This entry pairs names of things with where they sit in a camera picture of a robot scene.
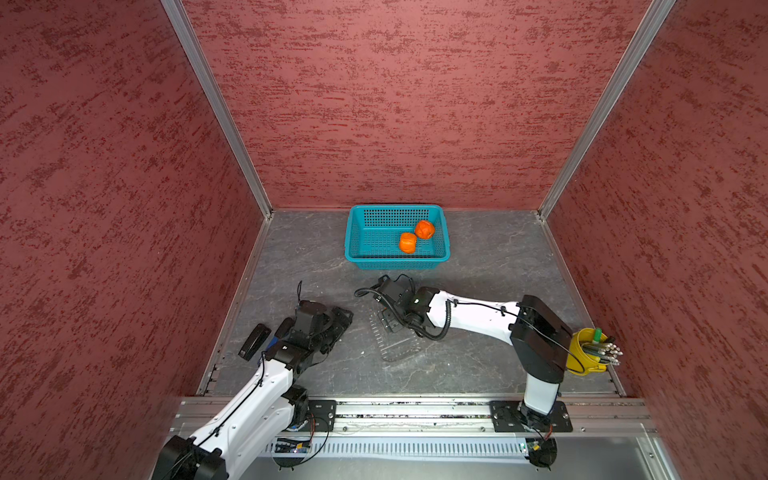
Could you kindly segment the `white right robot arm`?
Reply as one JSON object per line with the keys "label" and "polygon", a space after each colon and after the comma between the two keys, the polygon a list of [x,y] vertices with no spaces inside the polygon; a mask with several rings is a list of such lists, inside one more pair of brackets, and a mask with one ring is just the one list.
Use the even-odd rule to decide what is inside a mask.
{"label": "white right robot arm", "polygon": [[525,295],[517,302],[492,302],[461,297],[433,287],[417,287],[407,275],[384,275],[355,295],[370,294],[383,306],[382,321],[417,337],[441,341],[452,330],[499,340],[513,348],[526,373],[517,417],[530,429],[553,423],[552,414],[571,353],[573,330],[541,299]]}

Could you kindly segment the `clear plastic clamshell container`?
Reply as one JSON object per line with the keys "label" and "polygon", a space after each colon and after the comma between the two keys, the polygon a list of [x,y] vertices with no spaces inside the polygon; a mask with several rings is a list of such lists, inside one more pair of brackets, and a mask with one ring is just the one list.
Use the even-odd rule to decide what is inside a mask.
{"label": "clear plastic clamshell container", "polygon": [[403,327],[386,308],[379,308],[370,320],[374,340],[381,359],[394,364],[420,354],[426,340]]}

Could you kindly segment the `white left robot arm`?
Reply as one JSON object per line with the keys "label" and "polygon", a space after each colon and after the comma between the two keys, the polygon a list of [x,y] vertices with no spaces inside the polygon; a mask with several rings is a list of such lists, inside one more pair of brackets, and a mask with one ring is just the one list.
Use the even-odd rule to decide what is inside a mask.
{"label": "white left robot arm", "polygon": [[153,479],[239,479],[277,435],[310,418],[306,390],[296,380],[328,355],[353,322],[341,307],[300,300],[275,332],[258,324],[239,356],[260,356],[256,373],[190,437],[172,436],[161,449]]}

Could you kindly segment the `orange fruit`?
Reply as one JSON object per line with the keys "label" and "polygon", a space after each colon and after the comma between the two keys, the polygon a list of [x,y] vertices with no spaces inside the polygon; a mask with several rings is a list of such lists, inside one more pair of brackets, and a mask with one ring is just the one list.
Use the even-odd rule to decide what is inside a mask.
{"label": "orange fruit", "polygon": [[436,227],[434,224],[427,220],[421,220],[414,228],[414,234],[421,240],[429,240],[436,233]]}
{"label": "orange fruit", "polygon": [[414,233],[404,232],[399,238],[399,249],[401,252],[412,255],[415,253],[418,245],[418,237]]}

